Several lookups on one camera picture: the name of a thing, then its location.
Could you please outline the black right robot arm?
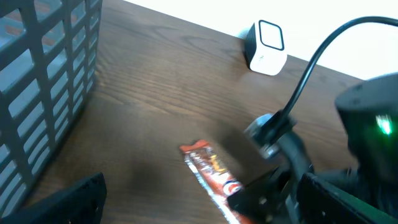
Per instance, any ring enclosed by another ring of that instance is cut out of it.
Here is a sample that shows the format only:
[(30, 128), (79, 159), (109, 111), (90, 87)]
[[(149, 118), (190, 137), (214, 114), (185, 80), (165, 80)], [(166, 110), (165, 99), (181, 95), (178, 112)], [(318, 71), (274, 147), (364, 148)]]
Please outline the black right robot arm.
[(315, 172), (294, 120), (277, 128), (280, 113), (265, 114), (245, 133), (263, 158), (282, 154), (287, 165), (230, 195), (231, 209), (263, 223), (396, 223), (397, 75), (352, 86), (335, 106), (357, 169)]

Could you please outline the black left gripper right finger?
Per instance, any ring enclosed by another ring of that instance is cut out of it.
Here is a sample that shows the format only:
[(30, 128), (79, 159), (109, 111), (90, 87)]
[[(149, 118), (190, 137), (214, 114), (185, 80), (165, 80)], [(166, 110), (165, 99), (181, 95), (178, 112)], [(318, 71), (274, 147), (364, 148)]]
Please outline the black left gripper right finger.
[(306, 223), (397, 224), (397, 219), (306, 173), (297, 187), (300, 213)]

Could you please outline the red brown candy bar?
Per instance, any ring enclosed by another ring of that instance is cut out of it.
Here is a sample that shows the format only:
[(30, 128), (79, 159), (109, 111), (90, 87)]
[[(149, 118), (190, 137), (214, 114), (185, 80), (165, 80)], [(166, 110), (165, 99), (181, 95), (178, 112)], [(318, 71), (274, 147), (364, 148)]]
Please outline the red brown candy bar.
[(227, 198), (243, 189), (243, 185), (223, 164), (208, 141), (201, 139), (191, 145), (182, 145), (179, 150), (187, 166), (228, 223), (254, 223), (229, 207)]

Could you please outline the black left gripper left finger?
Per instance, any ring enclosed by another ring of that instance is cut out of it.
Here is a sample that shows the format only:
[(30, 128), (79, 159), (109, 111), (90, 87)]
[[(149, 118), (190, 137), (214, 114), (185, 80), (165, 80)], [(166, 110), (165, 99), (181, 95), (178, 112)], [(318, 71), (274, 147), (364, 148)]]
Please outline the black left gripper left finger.
[(99, 224), (107, 196), (104, 175), (97, 172), (67, 189), (1, 218), (1, 224)]

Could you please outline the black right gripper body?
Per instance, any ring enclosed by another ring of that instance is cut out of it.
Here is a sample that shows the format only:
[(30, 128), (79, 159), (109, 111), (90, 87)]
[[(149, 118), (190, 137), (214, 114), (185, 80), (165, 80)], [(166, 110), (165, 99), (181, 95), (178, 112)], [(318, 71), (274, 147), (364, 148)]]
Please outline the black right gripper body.
[(289, 131), (276, 142), (287, 160), (243, 189), (230, 195), (230, 208), (254, 223), (301, 223), (297, 187), (302, 176), (314, 172), (301, 138)]

